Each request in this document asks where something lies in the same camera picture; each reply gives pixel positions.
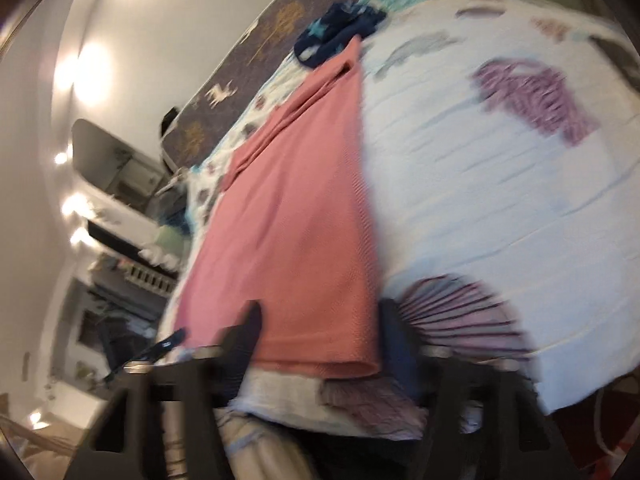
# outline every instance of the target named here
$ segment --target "white bedsheet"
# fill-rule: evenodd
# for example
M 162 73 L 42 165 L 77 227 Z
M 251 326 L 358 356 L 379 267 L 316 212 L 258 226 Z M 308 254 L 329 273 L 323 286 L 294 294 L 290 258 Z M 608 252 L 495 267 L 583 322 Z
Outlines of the white bedsheet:
M 468 7 L 505 12 L 456 16 Z M 547 27 L 545 35 L 532 19 L 567 29 Z M 640 99 L 587 37 L 632 46 L 604 22 L 521 0 L 428 0 L 387 21 L 366 40 L 363 58 L 363 166 L 383 293 L 393 297 L 416 279 L 446 272 L 487 282 L 517 309 L 538 349 L 537 388 L 546 408 L 581 400 L 640 363 Z M 442 32 L 456 42 L 443 41 Z M 422 54 L 375 77 L 397 47 L 433 34 Z M 600 128 L 568 148 L 561 135 L 543 137 L 501 108 L 485 112 L 470 76 L 496 57 L 563 70 L 576 102 Z M 254 100 L 194 170 L 192 197 L 208 190 L 215 200 L 245 124 L 264 122 L 304 77 L 294 60 L 283 62 L 258 93 L 266 105 L 257 110 Z M 206 209 L 191 203 L 198 228 L 191 262 Z M 183 282 L 161 336 L 172 330 Z M 237 407 L 300 428 L 357 434 L 344 416 L 318 405 L 317 385 L 287 397 L 283 384 L 291 380 L 276 384 L 278 374 L 262 370 L 249 377 Z

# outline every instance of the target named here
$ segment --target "brown patterned bedspread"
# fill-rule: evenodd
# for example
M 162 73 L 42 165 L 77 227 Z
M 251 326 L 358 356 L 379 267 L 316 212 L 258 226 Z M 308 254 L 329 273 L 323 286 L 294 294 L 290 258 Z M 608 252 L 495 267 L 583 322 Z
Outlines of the brown patterned bedspread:
M 182 110 L 162 139 L 172 167 L 201 163 L 290 52 L 305 27 L 339 0 L 274 0 Z

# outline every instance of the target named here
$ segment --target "light fixture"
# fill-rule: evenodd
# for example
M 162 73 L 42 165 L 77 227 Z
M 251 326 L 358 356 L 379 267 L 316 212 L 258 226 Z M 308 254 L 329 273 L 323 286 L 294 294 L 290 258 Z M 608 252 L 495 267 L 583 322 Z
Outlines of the light fixture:
M 54 157 L 53 161 L 57 165 L 64 164 L 66 161 L 68 161 L 68 156 L 66 156 L 65 152 L 60 152 Z
M 71 235 L 69 241 L 73 246 L 78 245 L 80 242 L 88 245 L 89 247 L 96 247 L 98 245 L 98 242 L 94 238 L 92 238 L 92 236 L 89 234 L 89 231 L 87 231 L 84 227 L 79 227 L 78 229 L 76 229 Z
M 88 220 L 94 220 L 97 217 L 94 206 L 81 193 L 73 194 L 62 205 L 62 214 L 65 217 L 68 217 L 73 212 Z
M 76 80 L 78 72 L 78 56 L 67 56 L 56 65 L 54 82 L 58 90 L 69 90 Z
M 78 70 L 74 93 L 85 105 L 93 106 L 104 101 L 111 89 L 111 57 L 106 48 L 89 43 L 78 57 Z
M 48 428 L 49 424 L 46 422 L 42 422 L 40 419 L 42 418 L 42 414 L 40 412 L 33 412 L 29 415 L 29 421 L 31 423 L 31 427 L 34 430 L 42 430 L 43 428 Z

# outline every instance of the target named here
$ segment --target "purple fabric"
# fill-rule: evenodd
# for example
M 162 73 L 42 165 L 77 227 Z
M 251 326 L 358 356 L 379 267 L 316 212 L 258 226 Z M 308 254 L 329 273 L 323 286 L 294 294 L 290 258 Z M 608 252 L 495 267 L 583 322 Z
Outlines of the purple fabric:
M 543 63 L 494 59 L 473 74 L 488 111 L 505 110 L 550 136 L 560 130 L 569 146 L 577 146 L 598 127 L 574 101 L 564 75 Z
M 453 275 L 419 280 L 397 300 L 399 314 L 430 346 L 444 346 L 453 355 L 475 362 L 517 360 L 535 378 L 530 345 L 517 327 L 510 306 L 480 282 Z M 372 436 L 422 436 L 426 413 L 391 378 L 329 380 L 321 402 L 343 410 Z

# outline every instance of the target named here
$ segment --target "pink blanket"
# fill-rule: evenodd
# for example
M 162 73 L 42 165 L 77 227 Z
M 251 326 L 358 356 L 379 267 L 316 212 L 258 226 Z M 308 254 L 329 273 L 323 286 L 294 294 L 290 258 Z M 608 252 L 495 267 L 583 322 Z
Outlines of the pink blanket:
M 188 346 L 215 343 L 248 300 L 261 300 L 256 364 L 324 378 L 378 371 L 359 55 L 354 38 L 234 153 L 180 299 Z

